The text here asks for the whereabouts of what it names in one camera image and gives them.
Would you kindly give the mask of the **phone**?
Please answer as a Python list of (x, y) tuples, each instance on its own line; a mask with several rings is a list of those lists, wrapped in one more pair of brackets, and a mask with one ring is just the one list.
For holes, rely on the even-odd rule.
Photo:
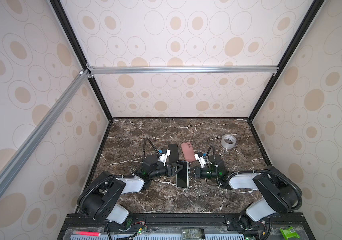
[(186, 189), (189, 186), (189, 162), (178, 161), (176, 166), (176, 186)]
[(180, 160), (178, 144), (169, 144), (168, 149), (171, 151), (169, 156), (170, 163), (177, 163)]

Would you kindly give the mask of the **pink phone case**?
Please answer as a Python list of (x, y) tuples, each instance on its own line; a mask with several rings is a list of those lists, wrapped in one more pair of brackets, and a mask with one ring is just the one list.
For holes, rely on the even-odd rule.
[(195, 156), (194, 156), (195, 155), (194, 149), (190, 142), (181, 144), (181, 149), (182, 149), (185, 161), (189, 163), (196, 161)]

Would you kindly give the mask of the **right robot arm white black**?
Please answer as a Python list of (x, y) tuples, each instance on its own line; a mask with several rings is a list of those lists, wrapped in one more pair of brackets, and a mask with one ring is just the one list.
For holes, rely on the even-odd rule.
[(261, 193), (262, 198), (242, 213), (240, 220), (244, 224), (256, 223), (273, 214), (286, 214), (302, 206), (300, 187), (273, 166), (262, 170), (229, 172), (220, 155), (209, 156), (206, 153), (194, 155), (200, 166), (193, 169), (197, 179), (213, 179), (226, 190), (250, 189)]

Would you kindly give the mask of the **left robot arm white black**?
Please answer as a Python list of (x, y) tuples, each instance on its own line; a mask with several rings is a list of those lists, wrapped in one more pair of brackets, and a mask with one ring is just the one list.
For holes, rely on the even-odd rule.
[(146, 190), (158, 177), (174, 177), (183, 168), (176, 163), (167, 164), (161, 154), (148, 155), (141, 166), (131, 175), (113, 175), (102, 172), (79, 196), (77, 204), (80, 214), (93, 220), (114, 222), (128, 228), (132, 222), (129, 210), (118, 204), (121, 195)]

